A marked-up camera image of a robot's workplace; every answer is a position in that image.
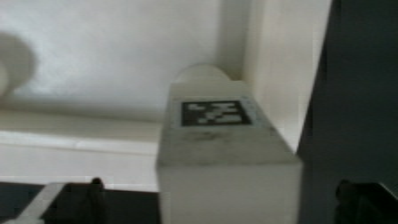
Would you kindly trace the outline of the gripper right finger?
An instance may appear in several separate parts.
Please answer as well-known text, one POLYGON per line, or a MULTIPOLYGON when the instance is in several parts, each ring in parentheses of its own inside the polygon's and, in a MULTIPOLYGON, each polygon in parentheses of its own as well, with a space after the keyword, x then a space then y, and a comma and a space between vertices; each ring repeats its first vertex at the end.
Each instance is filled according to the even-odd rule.
POLYGON ((339 182, 334 224, 398 224, 398 196, 382 183, 339 182))

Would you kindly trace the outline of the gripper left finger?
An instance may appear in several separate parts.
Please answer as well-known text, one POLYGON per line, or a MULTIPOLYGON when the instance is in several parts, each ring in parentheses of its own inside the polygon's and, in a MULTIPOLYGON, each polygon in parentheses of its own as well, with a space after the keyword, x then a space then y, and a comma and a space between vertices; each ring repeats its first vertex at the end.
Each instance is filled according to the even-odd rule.
POLYGON ((87 183, 50 183, 44 186, 23 210, 23 224, 106 224, 99 178, 87 183))

